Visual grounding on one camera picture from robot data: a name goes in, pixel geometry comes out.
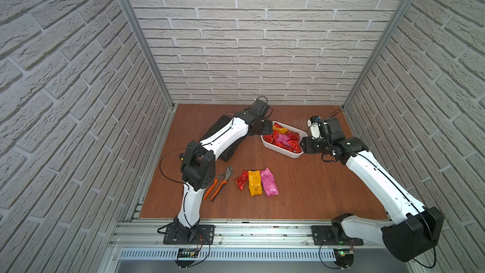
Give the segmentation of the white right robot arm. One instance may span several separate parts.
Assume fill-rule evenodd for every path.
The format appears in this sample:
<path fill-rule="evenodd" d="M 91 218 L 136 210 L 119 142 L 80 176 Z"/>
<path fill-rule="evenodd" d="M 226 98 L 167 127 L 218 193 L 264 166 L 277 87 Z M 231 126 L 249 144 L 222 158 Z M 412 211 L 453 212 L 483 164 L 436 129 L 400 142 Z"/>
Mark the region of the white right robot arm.
<path fill-rule="evenodd" d="M 427 207 L 400 185 L 357 137 L 347 138 L 336 118 L 313 116 L 309 135 L 300 146 L 306 154 L 331 156 L 331 163 L 350 169 L 384 207 L 387 221 L 365 219 L 350 213 L 332 219 L 328 238 L 338 244 L 362 240 L 384 246 L 396 259 L 408 262 L 428 250 L 435 251 L 444 216 Z"/>

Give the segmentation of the left controller board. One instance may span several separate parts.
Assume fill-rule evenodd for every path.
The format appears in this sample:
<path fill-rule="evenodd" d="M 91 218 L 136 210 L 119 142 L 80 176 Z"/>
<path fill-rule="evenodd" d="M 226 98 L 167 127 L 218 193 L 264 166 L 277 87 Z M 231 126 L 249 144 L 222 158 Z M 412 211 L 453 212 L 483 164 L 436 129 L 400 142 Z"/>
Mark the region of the left controller board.
<path fill-rule="evenodd" d="M 189 268 L 198 259 L 198 248 L 179 248 L 175 263 L 180 269 Z"/>

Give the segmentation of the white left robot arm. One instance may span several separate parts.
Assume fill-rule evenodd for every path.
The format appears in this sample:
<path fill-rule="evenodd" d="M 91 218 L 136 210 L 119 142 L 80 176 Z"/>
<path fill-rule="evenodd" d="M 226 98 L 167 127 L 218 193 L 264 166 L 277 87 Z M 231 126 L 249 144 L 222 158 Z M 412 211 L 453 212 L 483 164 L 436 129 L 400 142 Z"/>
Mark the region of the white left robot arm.
<path fill-rule="evenodd" d="M 211 135 L 187 145 L 181 165 L 183 201 L 179 214 L 174 218 L 174 225 L 180 232 L 196 230 L 203 194 L 215 179 L 217 159 L 227 150 L 235 149 L 236 142 L 247 136 L 272 132 L 270 109 L 267 98 L 260 96 L 249 107 L 230 117 L 225 125 L 214 126 Z"/>

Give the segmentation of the controller board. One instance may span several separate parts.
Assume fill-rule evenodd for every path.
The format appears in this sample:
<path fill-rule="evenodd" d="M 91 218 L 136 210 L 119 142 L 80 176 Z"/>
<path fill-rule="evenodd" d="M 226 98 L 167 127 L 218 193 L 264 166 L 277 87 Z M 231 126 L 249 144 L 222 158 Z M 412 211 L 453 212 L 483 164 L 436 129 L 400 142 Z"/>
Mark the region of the controller board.
<path fill-rule="evenodd" d="M 198 248 L 179 248 L 175 263 L 180 269 L 189 268 L 198 259 Z"/>
<path fill-rule="evenodd" d="M 337 249 L 334 250 L 335 262 L 339 268 L 350 269 L 354 263 L 354 252 L 351 250 Z"/>

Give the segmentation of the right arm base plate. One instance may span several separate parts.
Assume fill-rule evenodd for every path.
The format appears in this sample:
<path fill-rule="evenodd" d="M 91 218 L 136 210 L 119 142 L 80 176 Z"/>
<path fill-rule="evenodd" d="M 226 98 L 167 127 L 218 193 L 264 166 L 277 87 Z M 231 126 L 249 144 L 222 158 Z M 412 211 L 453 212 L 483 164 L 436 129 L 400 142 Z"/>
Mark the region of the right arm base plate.
<path fill-rule="evenodd" d="M 313 242 L 316 246 L 363 246 L 364 241 L 358 238 L 350 238 L 335 226 L 312 226 Z"/>

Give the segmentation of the aluminium corner post right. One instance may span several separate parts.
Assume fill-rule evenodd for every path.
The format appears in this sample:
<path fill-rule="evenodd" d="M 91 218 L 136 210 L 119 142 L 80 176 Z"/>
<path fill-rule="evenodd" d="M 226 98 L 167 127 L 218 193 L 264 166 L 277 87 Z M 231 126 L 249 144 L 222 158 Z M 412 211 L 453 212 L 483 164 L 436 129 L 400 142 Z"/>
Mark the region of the aluminium corner post right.
<path fill-rule="evenodd" d="M 375 48 L 371 52 L 370 57 L 368 58 L 366 64 L 364 65 L 361 73 L 357 77 L 355 84 L 353 85 L 351 91 L 349 92 L 347 98 L 345 99 L 341 109 L 343 112 L 346 112 L 348 107 L 351 105 L 353 98 L 356 96 L 357 91 L 362 86 L 365 78 L 367 77 L 368 73 L 371 71 L 371 68 L 376 63 L 377 59 L 379 58 L 382 50 L 385 49 L 386 45 L 389 43 L 390 39 L 393 37 L 397 27 L 401 23 L 402 19 L 404 18 L 405 14 L 407 13 L 409 7 L 412 5 L 414 0 L 400 0 L 394 14 L 390 18 L 388 24 L 383 31 L 383 34 L 379 38 Z"/>

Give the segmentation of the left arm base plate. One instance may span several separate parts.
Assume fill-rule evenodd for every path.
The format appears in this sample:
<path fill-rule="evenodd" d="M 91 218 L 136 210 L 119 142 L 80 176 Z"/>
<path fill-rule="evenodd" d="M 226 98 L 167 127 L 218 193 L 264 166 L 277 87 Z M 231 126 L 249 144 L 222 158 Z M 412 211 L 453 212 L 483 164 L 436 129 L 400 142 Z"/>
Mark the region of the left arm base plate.
<path fill-rule="evenodd" d="M 164 245 L 212 245 L 215 225 L 199 224 L 192 229 L 187 229 L 183 226 L 178 228 L 171 223 L 164 231 L 161 229 L 159 231 L 164 235 Z"/>

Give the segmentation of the pink foil tea bag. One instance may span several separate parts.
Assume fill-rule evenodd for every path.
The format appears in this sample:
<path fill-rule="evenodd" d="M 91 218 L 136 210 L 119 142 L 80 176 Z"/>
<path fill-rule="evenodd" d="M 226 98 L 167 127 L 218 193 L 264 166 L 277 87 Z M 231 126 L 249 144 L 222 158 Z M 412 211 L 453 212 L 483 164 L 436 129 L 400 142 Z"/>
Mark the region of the pink foil tea bag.
<path fill-rule="evenodd" d="M 271 170 L 269 168 L 266 168 L 265 170 L 260 172 L 260 176 L 261 184 L 267 197 L 279 195 L 279 190 L 277 188 L 275 178 Z"/>

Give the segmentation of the red foil tea bag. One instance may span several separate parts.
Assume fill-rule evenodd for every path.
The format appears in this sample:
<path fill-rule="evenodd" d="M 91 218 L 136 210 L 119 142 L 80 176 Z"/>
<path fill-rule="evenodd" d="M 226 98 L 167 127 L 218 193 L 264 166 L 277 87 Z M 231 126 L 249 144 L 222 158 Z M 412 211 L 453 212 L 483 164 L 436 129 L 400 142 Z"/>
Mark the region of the red foil tea bag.
<path fill-rule="evenodd" d="M 241 175 L 236 179 L 236 185 L 240 190 L 244 190 L 245 184 L 249 181 L 249 173 L 243 171 Z"/>

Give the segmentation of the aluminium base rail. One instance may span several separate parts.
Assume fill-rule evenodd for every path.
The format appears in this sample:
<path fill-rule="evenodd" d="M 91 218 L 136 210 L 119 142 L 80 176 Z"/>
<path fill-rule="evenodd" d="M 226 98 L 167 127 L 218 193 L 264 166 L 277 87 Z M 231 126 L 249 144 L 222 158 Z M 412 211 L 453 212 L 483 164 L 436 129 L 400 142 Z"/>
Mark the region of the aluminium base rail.
<path fill-rule="evenodd" d="M 313 242 L 311 227 L 328 226 L 328 220 L 204 219 L 215 225 L 212 245 L 203 245 L 198 259 L 186 269 L 175 263 L 179 248 L 164 245 L 170 219 L 142 219 L 140 208 L 119 222 L 108 241 L 99 272 L 419 272 L 413 261 L 401 262 L 377 244 L 363 246 L 320 245 Z M 350 269 L 334 264 L 334 250 L 354 252 Z"/>

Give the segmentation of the white plastic storage box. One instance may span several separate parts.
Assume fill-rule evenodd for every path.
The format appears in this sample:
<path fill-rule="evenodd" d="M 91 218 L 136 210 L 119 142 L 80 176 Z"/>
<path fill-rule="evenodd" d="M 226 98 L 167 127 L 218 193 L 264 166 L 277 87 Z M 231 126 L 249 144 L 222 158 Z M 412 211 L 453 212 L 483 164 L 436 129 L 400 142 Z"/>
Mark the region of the white plastic storage box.
<path fill-rule="evenodd" d="M 294 128 L 292 126 L 289 126 L 289 125 L 286 125 L 284 123 L 281 123 L 281 122 L 276 122 L 274 121 L 273 122 L 273 126 L 277 126 L 277 127 L 284 127 L 284 128 L 287 128 L 288 130 L 290 131 L 295 131 L 295 132 L 298 132 L 299 135 L 300 135 L 300 143 L 303 141 L 303 138 L 307 137 L 308 135 L 303 131 L 303 130 L 300 130 L 300 129 L 297 129 L 297 128 Z M 288 150 L 285 150 L 285 149 L 281 149 L 280 147 L 276 146 L 276 145 L 270 145 L 268 143 L 266 143 L 262 136 L 261 136 L 261 142 L 263 144 L 264 147 L 270 149 L 270 150 L 273 150 L 275 152 L 278 152 L 280 154 L 283 154 L 283 155 L 286 155 L 290 158 L 293 158 L 293 159 L 296 159 L 296 158 L 299 158 L 304 152 L 302 151 L 301 153 L 298 153 L 298 154 L 295 154 L 293 152 L 290 152 Z"/>

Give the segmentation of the yellow foil tea bag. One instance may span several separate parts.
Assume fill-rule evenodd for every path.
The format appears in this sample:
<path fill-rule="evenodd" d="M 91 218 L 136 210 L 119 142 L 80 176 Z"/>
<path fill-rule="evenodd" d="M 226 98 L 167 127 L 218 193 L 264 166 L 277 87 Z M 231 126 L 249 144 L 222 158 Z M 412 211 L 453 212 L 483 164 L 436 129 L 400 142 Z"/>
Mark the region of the yellow foil tea bag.
<path fill-rule="evenodd" d="M 248 172 L 248 181 L 249 181 L 249 190 L 252 197 L 255 195 L 262 194 L 262 185 L 261 185 L 261 175 L 260 171 L 249 171 Z"/>

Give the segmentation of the aluminium corner post left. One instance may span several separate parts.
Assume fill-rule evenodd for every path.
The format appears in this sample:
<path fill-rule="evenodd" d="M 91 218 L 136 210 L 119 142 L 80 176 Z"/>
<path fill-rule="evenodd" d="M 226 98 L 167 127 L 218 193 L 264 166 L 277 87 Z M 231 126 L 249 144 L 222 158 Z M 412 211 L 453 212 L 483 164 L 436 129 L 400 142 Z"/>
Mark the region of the aluminium corner post left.
<path fill-rule="evenodd" d="M 147 38 L 145 37 L 143 30 L 141 28 L 140 22 L 138 21 L 135 10 L 130 2 L 130 0 L 118 0 L 119 5 L 122 11 L 125 14 L 126 20 L 131 27 L 133 35 L 141 49 L 141 53 L 144 55 L 144 58 L 147 61 L 149 69 L 153 74 L 155 81 L 160 89 L 160 92 L 164 98 L 165 103 L 167 104 L 168 108 L 173 111 L 175 107 L 175 103 L 173 102 L 168 88 L 165 85 L 165 82 L 160 74 L 160 70 L 158 68 L 157 63 L 155 62 L 154 55 L 150 49 L 149 43 Z"/>

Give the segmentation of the aluminium corner post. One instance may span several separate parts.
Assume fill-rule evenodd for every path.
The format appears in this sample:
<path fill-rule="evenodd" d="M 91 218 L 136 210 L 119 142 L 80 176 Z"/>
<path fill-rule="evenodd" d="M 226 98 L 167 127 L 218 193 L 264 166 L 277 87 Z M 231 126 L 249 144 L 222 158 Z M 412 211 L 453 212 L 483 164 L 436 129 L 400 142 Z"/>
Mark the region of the aluminium corner post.
<path fill-rule="evenodd" d="M 368 58 L 366 64 L 364 65 L 361 73 L 357 77 L 355 84 L 353 85 L 351 91 L 349 92 L 347 98 L 345 99 L 341 109 L 343 112 L 346 112 L 348 107 L 351 105 L 353 98 L 356 96 L 357 91 L 362 86 L 365 78 L 367 77 L 368 73 L 371 71 L 371 68 L 376 63 L 377 59 L 379 58 L 382 50 L 385 49 L 386 45 L 389 43 L 390 39 L 393 37 L 397 27 L 401 23 L 402 19 L 404 18 L 405 14 L 407 13 L 409 7 L 412 5 L 414 0 L 400 0 L 394 14 L 390 18 L 388 24 L 383 31 L 383 34 L 379 38 L 375 48 L 371 52 L 370 57 Z"/>
<path fill-rule="evenodd" d="M 122 11 L 125 14 L 126 20 L 131 27 L 133 35 L 141 49 L 141 53 L 144 55 L 144 58 L 147 61 L 149 69 L 153 74 L 155 81 L 160 89 L 160 92 L 164 98 L 165 103 L 167 104 L 168 108 L 173 111 L 175 107 L 175 103 L 173 102 L 168 88 L 165 85 L 165 82 L 160 74 L 160 70 L 158 68 L 157 63 L 155 62 L 154 55 L 150 49 L 149 43 L 147 38 L 145 37 L 143 30 L 141 28 L 140 22 L 138 21 L 135 10 L 130 2 L 130 0 L 118 0 L 119 5 Z"/>

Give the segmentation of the orange handled pliers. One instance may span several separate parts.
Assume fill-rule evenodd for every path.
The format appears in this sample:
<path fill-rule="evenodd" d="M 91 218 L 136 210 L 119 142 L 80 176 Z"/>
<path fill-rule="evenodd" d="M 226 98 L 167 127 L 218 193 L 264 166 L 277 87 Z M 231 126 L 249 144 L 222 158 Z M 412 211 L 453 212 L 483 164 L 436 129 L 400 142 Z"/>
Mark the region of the orange handled pliers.
<path fill-rule="evenodd" d="M 232 166 L 228 166 L 225 173 L 218 175 L 210 188 L 205 192 L 203 200 L 206 200 L 212 193 L 210 201 L 214 201 L 221 189 L 227 184 L 227 180 L 232 176 L 233 172 L 234 170 Z"/>

